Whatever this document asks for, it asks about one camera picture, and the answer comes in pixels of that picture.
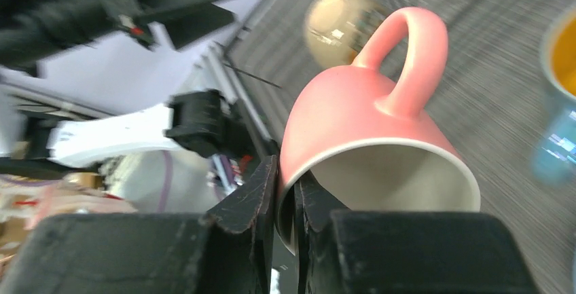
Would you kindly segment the blue beige mug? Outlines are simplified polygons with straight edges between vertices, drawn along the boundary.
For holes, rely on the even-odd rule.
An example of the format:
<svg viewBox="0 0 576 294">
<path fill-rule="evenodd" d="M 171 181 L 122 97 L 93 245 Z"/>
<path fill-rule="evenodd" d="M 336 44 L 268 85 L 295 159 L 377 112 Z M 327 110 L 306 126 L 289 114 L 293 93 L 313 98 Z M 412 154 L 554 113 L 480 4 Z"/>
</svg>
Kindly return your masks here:
<svg viewBox="0 0 576 294">
<path fill-rule="evenodd" d="M 546 30 L 539 58 L 549 121 L 535 146 L 533 173 L 547 185 L 575 179 L 575 5 Z"/>
</svg>

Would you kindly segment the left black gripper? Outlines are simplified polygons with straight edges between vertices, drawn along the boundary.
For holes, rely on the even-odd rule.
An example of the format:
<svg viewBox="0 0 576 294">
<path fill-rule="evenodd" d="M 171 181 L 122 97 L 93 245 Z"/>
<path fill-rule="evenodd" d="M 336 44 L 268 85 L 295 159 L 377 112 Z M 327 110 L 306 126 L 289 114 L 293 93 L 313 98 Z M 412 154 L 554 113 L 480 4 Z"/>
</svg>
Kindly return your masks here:
<svg viewBox="0 0 576 294">
<path fill-rule="evenodd" d="M 162 24 L 180 50 L 234 21 L 217 1 L 1 0 L 1 65 L 38 76 L 40 60 L 114 31 L 149 49 L 152 22 Z"/>
</svg>

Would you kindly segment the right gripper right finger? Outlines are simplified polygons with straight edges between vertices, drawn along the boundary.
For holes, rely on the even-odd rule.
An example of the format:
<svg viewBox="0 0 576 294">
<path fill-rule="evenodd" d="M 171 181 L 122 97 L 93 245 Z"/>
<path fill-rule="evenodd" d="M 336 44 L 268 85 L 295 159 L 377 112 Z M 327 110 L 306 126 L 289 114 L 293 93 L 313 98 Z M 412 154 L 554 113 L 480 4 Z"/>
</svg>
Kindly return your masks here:
<svg viewBox="0 0 576 294">
<path fill-rule="evenodd" d="M 299 293 L 537 293 L 511 232 L 484 213 L 348 209 L 306 173 L 294 186 Z"/>
</svg>

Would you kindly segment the beige cup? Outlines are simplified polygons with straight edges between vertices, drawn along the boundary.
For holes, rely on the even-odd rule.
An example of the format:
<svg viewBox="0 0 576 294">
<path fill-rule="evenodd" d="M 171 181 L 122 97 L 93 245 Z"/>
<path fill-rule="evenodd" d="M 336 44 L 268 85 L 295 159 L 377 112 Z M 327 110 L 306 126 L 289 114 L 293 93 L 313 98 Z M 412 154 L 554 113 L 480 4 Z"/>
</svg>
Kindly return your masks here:
<svg viewBox="0 0 576 294">
<path fill-rule="evenodd" d="M 391 10 L 375 0 L 314 0 L 304 38 L 322 69 L 349 65 Z"/>
</svg>

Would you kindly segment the plain pink cup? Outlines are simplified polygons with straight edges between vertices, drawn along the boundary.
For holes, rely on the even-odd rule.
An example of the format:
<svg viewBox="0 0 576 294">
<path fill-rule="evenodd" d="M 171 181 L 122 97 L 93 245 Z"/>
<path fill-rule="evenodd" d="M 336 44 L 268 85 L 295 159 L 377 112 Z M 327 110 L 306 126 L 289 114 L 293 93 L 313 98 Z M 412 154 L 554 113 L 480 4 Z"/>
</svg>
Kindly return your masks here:
<svg viewBox="0 0 576 294">
<path fill-rule="evenodd" d="M 297 248 L 291 199 L 307 172 L 351 209 L 480 210 L 476 178 L 425 111 L 447 57 L 444 21 L 404 7 L 351 64 L 305 86 L 279 158 L 276 228 L 291 252 Z"/>
</svg>

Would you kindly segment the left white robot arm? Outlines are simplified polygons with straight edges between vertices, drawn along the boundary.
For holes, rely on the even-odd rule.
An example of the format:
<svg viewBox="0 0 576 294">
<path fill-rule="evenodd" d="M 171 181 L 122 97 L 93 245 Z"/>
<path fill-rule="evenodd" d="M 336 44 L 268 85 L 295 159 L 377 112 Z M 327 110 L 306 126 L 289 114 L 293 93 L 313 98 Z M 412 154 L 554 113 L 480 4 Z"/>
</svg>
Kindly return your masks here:
<svg viewBox="0 0 576 294">
<path fill-rule="evenodd" d="M 121 31 L 144 48 L 163 24 L 175 49 L 233 22 L 219 0 L 1 0 L 1 65 L 39 75 L 39 60 Z M 1 118 L 1 172 L 44 184 L 125 153 L 174 150 L 173 110 L 158 104 L 128 115 L 75 122 L 30 115 Z"/>
</svg>

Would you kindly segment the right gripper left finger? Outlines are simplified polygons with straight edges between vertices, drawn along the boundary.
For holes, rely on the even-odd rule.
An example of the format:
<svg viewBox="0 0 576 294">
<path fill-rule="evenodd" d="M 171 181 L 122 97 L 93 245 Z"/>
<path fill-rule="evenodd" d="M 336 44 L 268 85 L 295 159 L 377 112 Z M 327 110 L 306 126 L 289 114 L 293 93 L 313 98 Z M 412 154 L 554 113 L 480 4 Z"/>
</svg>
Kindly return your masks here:
<svg viewBox="0 0 576 294">
<path fill-rule="evenodd" d="M 68 214 L 41 221 L 2 293 L 267 293 L 276 156 L 204 214 Z"/>
</svg>

